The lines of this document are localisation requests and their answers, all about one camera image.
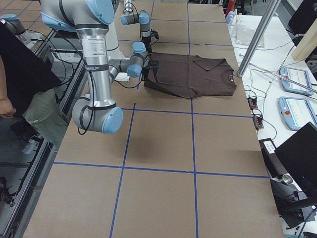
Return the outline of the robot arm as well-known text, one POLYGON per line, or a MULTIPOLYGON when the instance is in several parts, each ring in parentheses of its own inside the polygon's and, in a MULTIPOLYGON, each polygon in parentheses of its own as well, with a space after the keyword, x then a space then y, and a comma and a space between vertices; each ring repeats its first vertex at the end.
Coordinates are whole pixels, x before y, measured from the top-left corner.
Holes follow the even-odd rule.
POLYGON ((144 43, 149 54, 152 53, 152 37, 158 39, 158 34, 151 29, 151 20, 149 12, 145 9, 137 10, 131 0, 123 1, 123 14, 120 17, 123 25, 140 25, 140 39, 144 43))
POLYGON ((150 70, 158 70, 158 63, 151 59, 151 38, 158 33, 150 27, 149 12, 137 11, 131 1, 125 1, 121 22, 138 23, 141 37, 132 45, 131 57, 126 58, 118 47, 111 1, 43 0, 40 5, 42 21, 57 30, 76 32, 83 49, 89 93, 80 97, 72 110, 79 133, 117 132, 123 111, 111 95, 111 84, 119 74, 146 80, 150 70))

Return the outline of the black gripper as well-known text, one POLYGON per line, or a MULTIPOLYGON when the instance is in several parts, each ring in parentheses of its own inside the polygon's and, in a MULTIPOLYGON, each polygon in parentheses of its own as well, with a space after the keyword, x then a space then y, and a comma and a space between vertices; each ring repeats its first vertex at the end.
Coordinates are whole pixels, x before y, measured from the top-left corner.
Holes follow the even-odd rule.
POLYGON ((153 61, 151 56, 146 56, 145 57, 145 62, 143 64, 142 68, 142 81, 147 81, 149 78, 149 71, 153 71, 154 79, 156 83, 158 83, 158 77, 157 77, 157 72, 158 72, 158 67, 159 63, 157 61, 153 61))
POLYGON ((152 46, 151 46, 151 42, 152 42, 152 35, 149 36, 141 36, 142 42, 144 43, 146 50, 149 54, 152 53, 152 46))

